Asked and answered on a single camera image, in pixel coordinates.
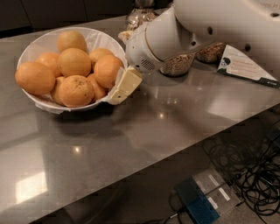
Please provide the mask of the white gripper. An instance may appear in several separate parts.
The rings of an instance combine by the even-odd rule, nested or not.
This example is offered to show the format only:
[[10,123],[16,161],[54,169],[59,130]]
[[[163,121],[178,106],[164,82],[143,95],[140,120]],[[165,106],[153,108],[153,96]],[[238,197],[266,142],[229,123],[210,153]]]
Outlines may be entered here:
[[214,42],[191,32],[187,27],[188,21],[183,20],[189,15],[187,10],[172,6],[134,31],[121,31],[118,34],[118,38],[127,44],[126,59],[131,66],[119,69],[106,102],[111,105],[122,103],[142,82],[141,73],[151,73],[175,56],[196,53]]

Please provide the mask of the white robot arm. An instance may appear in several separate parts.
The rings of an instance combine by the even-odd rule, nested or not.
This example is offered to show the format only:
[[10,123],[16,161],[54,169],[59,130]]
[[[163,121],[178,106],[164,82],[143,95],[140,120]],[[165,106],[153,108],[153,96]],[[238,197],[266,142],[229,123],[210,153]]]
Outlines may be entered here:
[[280,73],[279,13],[255,0],[174,0],[171,8],[134,30],[126,45],[129,67],[120,70],[108,103],[123,102],[142,81],[180,54],[217,42],[251,58],[271,77],[258,83],[277,88]]

